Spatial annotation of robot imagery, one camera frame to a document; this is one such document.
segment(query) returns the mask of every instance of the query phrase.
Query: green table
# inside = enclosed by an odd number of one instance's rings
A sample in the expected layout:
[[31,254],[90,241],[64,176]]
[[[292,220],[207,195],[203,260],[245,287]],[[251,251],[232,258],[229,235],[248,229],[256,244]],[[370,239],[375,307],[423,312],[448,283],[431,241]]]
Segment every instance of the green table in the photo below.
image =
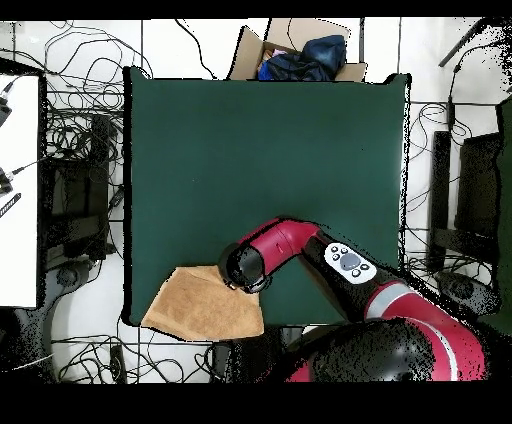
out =
[[[398,267],[407,75],[385,84],[129,76],[131,323],[176,266],[217,263],[277,215],[325,224]],[[261,303],[266,324],[341,320],[297,259]]]

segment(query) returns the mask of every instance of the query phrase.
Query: box flap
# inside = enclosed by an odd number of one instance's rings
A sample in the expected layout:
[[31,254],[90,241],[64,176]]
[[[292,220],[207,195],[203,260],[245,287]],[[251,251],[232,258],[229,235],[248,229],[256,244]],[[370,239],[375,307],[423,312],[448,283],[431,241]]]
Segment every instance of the box flap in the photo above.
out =
[[346,63],[334,80],[361,82],[366,74],[366,67],[366,63]]
[[[290,24],[290,37],[288,37],[288,24]],[[290,22],[290,18],[272,18],[265,41],[302,51],[304,44],[309,40],[338,34],[343,35],[347,41],[350,37],[350,30],[320,19],[292,18]]]
[[263,41],[247,26],[240,31],[235,57],[228,75],[230,80],[253,79],[263,54]]

